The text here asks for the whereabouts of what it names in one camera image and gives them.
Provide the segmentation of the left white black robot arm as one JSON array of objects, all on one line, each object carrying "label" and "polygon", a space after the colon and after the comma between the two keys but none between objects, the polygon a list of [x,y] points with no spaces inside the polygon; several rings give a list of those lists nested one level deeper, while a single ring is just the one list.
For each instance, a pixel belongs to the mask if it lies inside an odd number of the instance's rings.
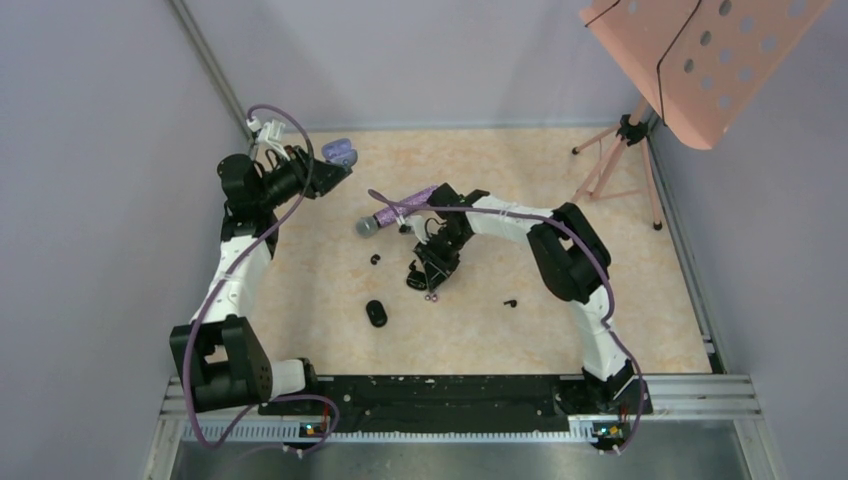
[{"label": "left white black robot arm", "polygon": [[350,160],[316,160],[287,145],[272,154],[267,171],[248,154],[221,160],[216,172],[226,197],[220,259],[201,307],[173,328],[169,345],[187,396],[197,413],[256,405],[282,396],[297,413],[319,404],[321,393],[311,362],[273,362],[248,316],[258,287],[276,252],[277,207],[292,198],[317,199],[352,172]]}]

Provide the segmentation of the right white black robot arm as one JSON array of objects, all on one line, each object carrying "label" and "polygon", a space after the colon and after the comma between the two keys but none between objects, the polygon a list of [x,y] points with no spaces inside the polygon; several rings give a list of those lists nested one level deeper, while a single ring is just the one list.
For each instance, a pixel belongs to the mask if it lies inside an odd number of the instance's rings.
[{"label": "right white black robot arm", "polygon": [[484,190],[460,195],[443,184],[430,195],[427,208],[442,224],[431,234],[425,220],[415,220],[418,260],[407,276],[408,286],[435,294],[456,272],[461,250],[477,235],[528,247],[544,286],[573,311],[589,404],[612,412],[626,400],[636,373],[613,326],[611,255],[578,206],[566,202],[555,209],[531,208]]}]

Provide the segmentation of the lavender earbud charging case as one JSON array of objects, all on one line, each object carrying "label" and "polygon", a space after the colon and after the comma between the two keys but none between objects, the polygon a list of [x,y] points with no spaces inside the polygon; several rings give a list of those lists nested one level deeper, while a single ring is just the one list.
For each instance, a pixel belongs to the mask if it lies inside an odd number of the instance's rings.
[{"label": "lavender earbud charging case", "polygon": [[339,138],[322,146],[322,156],[327,163],[353,167],[358,161],[358,151],[349,138]]}]

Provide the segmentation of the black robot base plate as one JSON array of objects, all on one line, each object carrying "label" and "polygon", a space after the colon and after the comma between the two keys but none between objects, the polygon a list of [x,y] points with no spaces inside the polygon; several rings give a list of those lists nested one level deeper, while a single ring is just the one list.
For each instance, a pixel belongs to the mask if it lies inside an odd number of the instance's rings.
[{"label": "black robot base plate", "polygon": [[343,434],[566,432],[580,416],[633,420],[653,411],[633,381],[604,402],[581,375],[339,375],[308,382],[307,399],[273,403],[262,415],[328,414]]}]

